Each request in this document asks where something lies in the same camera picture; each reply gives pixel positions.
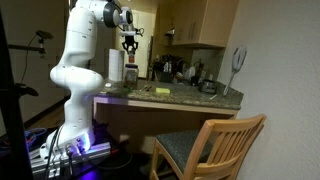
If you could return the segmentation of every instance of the granite countertop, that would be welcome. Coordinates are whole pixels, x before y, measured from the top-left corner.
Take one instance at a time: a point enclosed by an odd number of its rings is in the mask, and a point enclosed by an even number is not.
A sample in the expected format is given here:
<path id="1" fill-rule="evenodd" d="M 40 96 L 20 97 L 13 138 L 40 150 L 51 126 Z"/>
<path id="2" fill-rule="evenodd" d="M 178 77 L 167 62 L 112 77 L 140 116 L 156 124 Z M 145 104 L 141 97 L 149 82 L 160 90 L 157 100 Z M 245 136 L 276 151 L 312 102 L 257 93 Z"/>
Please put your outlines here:
<path id="1" fill-rule="evenodd" d="M 229 88 L 227 96 L 223 96 L 225 85 L 216 82 L 217 96 L 210 99 L 213 94 L 203 93 L 198 87 L 181 84 L 161 83 L 154 81 L 139 80 L 137 90 L 124 88 L 122 82 L 110 82 L 111 87 L 105 87 L 98 96 L 123 98 L 147 102 L 170 103 L 191 106 L 203 106 L 221 109 L 240 110 L 243 93 Z M 140 91 L 145 85 L 152 85 L 149 91 Z M 168 88 L 170 94 L 157 93 L 156 88 Z"/>

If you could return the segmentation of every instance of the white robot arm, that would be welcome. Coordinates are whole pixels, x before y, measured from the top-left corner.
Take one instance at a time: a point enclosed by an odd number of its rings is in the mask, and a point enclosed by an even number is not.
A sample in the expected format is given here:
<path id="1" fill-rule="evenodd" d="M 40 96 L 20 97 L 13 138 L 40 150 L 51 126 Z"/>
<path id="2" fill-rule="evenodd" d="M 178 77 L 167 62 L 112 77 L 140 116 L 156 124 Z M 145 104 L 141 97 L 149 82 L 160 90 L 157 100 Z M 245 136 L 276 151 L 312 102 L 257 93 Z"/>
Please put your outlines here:
<path id="1" fill-rule="evenodd" d="M 53 132 L 40 148 L 40 156 L 44 160 L 48 159 L 52 142 L 52 151 L 65 152 L 66 146 L 71 146 L 78 154 L 89 150 L 95 142 L 92 100 L 105 82 L 100 74 L 85 66 L 95 56 L 98 25 L 110 28 L 122 25 L 124 32 L 120 35 L 131 37 L 126 46 L 127 52 L 137 48 L 136 42 L 132 42 L 137 32 L 132 25 L 130 8 L 120 9 L 119 2 L 110 0 L 77 1 L 70 12 L 63 55 L 50 72 L 52 81 L 69 89 L 71 97 L 64 105 L 65 122 L 57 130 L 58 137 Z"/>

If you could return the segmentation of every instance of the jar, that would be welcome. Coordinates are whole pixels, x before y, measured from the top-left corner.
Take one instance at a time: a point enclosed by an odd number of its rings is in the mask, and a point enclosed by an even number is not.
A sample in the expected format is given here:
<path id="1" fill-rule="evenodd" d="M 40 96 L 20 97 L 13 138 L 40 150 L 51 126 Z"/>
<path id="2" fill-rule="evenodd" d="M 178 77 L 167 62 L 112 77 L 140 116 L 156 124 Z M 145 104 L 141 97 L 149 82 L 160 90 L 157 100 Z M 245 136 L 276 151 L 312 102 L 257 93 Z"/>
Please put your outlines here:
<path id="1" fill-rule="evenodd" d="M 126 64 L 124 67 L 124 86 L 137 89 L 139 69 L 136 64 Z"/>

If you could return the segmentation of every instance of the pot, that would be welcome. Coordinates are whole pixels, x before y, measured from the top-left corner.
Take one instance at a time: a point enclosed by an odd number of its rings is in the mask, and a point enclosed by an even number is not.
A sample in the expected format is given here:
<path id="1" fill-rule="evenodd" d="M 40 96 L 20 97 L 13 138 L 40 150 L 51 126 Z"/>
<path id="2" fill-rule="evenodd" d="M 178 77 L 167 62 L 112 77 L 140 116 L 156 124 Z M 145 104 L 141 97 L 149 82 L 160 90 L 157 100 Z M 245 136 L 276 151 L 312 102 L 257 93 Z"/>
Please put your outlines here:
<path id="1" fill-rule="evenodd" d="M 198 90 L 205 93 L 216 94 L 217 86 L 214 81 L 204 79 L 198 84 Z"/>

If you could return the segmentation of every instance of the gray chair cushion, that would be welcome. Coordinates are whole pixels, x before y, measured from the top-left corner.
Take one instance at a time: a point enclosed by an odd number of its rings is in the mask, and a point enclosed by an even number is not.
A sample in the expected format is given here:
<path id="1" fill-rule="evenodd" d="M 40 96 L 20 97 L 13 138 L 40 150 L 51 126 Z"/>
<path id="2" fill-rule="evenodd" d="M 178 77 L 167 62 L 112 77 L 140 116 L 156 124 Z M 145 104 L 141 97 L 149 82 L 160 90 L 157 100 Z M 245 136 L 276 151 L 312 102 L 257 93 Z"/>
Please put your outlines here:
<path id="1" fill-rule="evenodd" d="M 168 151 L 170 156 L 178 165 L 180 171 L 183 173 L 188 161 L 189 154 L 198 134 L 198 130 L 182 131 L 169 134 L 160 134 L 157 135 L 156 138 Z M 209 143 L 205 145 L 199 160 L 200 162 L 205 162 L 211 151 L 211 148 L 212 145 L 210 145 Z"/>

